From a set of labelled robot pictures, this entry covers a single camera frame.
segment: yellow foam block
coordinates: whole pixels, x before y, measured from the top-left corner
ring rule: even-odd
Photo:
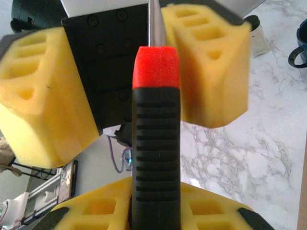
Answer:
[[[54,230],[129,230],[132,179],[64,202],[54,210],[70,210]],[[182,230],[252,230],[237,210],[249,207],[223,196],[181,183]]]
[[[234,26],[207,6],[162,8],[167,44],[177,48],[181,119],[222,127],[248,108],[250,25]]]
[[[42,168],[99,137],[64,28],[16,40],[2,58],[0,129],[21,163]]]

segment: marble countertop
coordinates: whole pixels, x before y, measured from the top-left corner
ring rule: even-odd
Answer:
[[[253,208],[276,230],[297,225],[307,131],[307,69],[288,65],[306,0],[266,0],[270,52],[251,59],[249,110],[226,127],[182,123],[182,181]]]

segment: screwdriver handle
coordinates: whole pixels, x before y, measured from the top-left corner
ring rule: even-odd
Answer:
[[[132,230],[180,230],[179,61],[140,47],[133,74]]]

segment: mug handle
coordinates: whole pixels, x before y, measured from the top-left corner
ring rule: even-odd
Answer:
[[[296,64],[294,63],[296,57],[297,57],[300,53],[302,53],[303,51],[305,51],[305,50],[303,50],[301,47],[298,47],[298,48],[296,48],[295,50],[293,50],[293,51],[291,52],[291,54],[290,54],[290,56],[289,56],[289,58],[288,58],[288,62],[289,62],[289,64],[290,64],[290,66],[295,67],[295,68],[298,68],[298,69],[306,68],[306,67],[307,67],[307,62],[304,63],[304,64],[301,64],[301,65],[296,65]]]

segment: blue mug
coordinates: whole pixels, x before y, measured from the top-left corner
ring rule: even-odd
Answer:
[[[307,68],[307,19],[299,26],[296,37],[299,47],[292,51],[288,58],[288,62],[295,68]],[[301,54],[303,64],[296,65],[294,62],[299,54]]]

